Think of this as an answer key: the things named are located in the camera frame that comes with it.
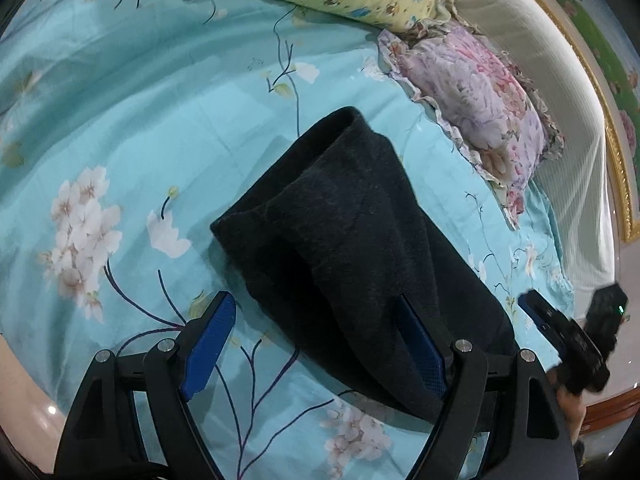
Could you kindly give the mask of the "person's right hand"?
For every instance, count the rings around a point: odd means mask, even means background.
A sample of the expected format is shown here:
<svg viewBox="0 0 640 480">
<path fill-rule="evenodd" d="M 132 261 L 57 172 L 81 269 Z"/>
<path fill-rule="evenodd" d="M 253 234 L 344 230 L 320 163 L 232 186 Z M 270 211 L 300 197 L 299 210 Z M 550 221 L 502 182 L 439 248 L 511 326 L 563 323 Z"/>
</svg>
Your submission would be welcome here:
<svg viewBox="0 0 640 480">
<path fill-rule="evenodd" d="M 557 384 L 555 386 L 555 395 L 556 402 L 563 413 L 570 440 L 575 444 L 579 439 L 580 430 L 586 418 L 587 407 L 582 396 L 570 393 L 564 385 Z"/>
</svg>

